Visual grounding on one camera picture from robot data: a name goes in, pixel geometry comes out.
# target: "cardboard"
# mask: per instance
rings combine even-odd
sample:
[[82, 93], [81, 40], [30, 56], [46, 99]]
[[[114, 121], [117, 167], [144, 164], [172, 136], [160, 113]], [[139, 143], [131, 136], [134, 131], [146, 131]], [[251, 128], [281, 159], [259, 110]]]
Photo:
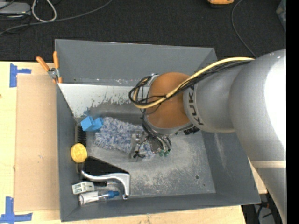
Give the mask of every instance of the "cardboard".
[[56, 86], [36, 70], [17, 77], [14, 211], [59, 209]]

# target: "blue tape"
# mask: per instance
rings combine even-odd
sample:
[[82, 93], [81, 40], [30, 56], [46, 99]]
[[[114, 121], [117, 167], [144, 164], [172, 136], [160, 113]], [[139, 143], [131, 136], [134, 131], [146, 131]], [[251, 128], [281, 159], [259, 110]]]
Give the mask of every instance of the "blue tape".
[[16, 87], [17, 86], [17, 74], [31, 74], [31, 69], [20, 69], [12, 63], [10, 63], [10, 79], [9, 79], [9, 87]]
[[14, 224], [15, 222], [31, 221], [32, 213], [24, 215], [14, 214], [14, 199], [12, 197], [7, 196], [5, 201], [5, 214], [1, 215], [0, 223]]

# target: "black object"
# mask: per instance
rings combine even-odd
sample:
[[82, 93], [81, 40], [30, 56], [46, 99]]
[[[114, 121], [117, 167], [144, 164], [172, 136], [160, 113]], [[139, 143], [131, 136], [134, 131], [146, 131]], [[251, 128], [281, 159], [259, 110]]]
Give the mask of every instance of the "black object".
[[106, 175], [111, 173], [127, 173], [127, 171], [118, 168], [116, 166], [113, 166], [109, 163], [106, 163], [102, 160], [99, 160], [94, 157], [87, 157], [84, 165], [82, 167], [82, 170], [86, 172], [89, 175], [92, 176], [99, 176], [99, 175]]
[[187, 129], [187, 130], [184, 130], [184, 134], [185, 135], [189, 135], [191, 133], [196, 133], [198, 132], [200, 129], [198, 129], [197, 127], [193, 126], [192, 128], [190, 129]]
[[79, 125], [75, 126], [75, 142], [81, 143], [86, 147], [87, 134]]

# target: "blue cap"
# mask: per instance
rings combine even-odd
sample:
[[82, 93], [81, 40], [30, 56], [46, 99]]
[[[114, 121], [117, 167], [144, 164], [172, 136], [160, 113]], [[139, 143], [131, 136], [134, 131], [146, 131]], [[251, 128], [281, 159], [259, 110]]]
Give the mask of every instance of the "blue cap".
[[115, 196], [118, 196], [120, 193], [118, 191], [108, 191], [109, 198], [114, 198]]

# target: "white plastic object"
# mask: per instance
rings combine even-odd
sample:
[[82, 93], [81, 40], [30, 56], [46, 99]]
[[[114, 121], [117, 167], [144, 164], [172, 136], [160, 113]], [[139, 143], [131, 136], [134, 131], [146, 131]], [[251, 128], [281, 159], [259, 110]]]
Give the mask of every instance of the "white plastic object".
[[80, 194], [84, 192], [92, 192], [94, 191], [93, 182], [79, 182], [77, 184], [72, 185], [73, 194]]

